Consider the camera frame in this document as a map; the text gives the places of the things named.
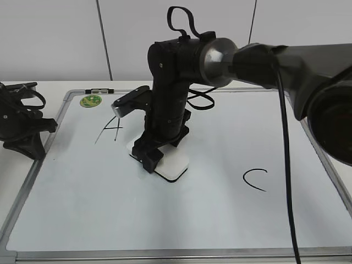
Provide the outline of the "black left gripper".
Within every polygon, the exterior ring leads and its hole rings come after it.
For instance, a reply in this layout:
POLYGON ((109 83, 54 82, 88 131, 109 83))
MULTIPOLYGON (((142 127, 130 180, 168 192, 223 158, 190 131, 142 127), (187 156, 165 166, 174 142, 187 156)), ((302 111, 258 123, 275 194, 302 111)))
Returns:
POLYGON ((42 95, 36 91, 36 86, 36 82, 14 85, 1 83, 1 141, 4 141, 3 147, 32 160, 42 159, 45 156, 45 149, 40 134, 21 138, 31 120, 38 119, 35 120, 35 129, 39 132, 54 133, 58 126, 53 118, 41 118, 41 105, 23 104, 23 99, 34 97, 42 99, 42 95))

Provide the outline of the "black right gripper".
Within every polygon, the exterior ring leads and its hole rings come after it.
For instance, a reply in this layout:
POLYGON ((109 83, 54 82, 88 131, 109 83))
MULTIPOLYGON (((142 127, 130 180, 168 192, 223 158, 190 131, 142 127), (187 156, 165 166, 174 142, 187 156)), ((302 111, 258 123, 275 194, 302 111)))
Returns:
MULTIPOLYGON (((200 55, 205 43, 191 38, 155 42, 148 50, 147 60, 153 76, 151 131, 161 140, 177 147, 188 135, 185 104, 192 84, 204 84, 200 55)), ((138 138, 131 154, 152 173, 164 154, 154 139, 138 138)))

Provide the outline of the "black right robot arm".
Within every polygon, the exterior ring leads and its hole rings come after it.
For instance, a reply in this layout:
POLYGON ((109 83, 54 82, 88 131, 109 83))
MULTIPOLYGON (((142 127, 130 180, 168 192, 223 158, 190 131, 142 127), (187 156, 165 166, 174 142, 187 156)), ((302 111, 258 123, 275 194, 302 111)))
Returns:
POLYGON ((307 119, 314 139, 330 156, 351 164, 351 44, 236 48, 227 38, 155 42, 147 55, 153 75, 145 130, 132 154, 152 172, 160 147, 177 146, 188 133, 185 109, 191 84, 223 87, 232 80, 285 91, 294 117, 307 119))

